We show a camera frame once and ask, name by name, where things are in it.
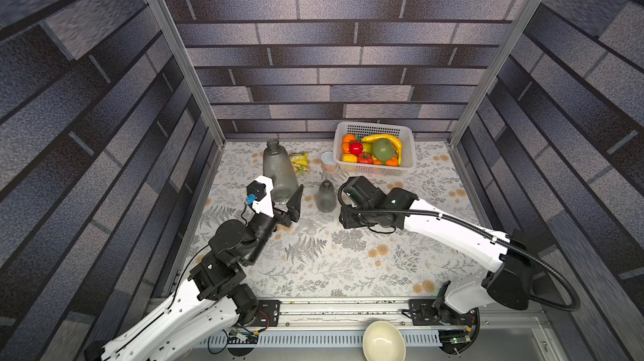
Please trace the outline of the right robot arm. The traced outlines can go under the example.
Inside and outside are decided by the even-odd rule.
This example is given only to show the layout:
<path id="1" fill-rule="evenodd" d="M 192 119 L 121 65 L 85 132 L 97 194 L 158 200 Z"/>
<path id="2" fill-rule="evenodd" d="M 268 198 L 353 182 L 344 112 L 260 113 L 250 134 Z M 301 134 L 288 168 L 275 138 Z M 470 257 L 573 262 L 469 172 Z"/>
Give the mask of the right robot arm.
<path id="1" fill-rule="evenodd" d="M 465 314 L 492 303 L 519 311 L 528 308 L 533 265 L 506 247 L 513 243 L 506 233 L 472 225 L 402 188 L 384 193 L 365 177 L 350 177 L 337 196 L 345 229 L 382 226 L 423 235 L 481 266 L 441 287 L 434 301 L 437 311 Z"/>

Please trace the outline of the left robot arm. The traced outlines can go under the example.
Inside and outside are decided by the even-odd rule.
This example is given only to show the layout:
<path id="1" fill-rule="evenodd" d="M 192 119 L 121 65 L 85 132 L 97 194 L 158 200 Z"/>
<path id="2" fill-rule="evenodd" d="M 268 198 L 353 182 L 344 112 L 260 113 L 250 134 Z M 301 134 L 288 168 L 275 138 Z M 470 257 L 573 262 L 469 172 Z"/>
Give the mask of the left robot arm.
<path id="1" fill-rule="evenodd" d="M 258 299 L 245 284 L 245 267 L 254 265 L 278 225 L 300 219 L 304 189 L 298 187 L 276 208 L 273 181 L 258 176 L 247 187 L 248 222 L 228 220 L 210 239 L 208 252 L 156 309 L 111 341 L 95 342 L 87 360 L 176 360 L 204 339 L 238 324 L 247 325 L 258 313 Z"/>

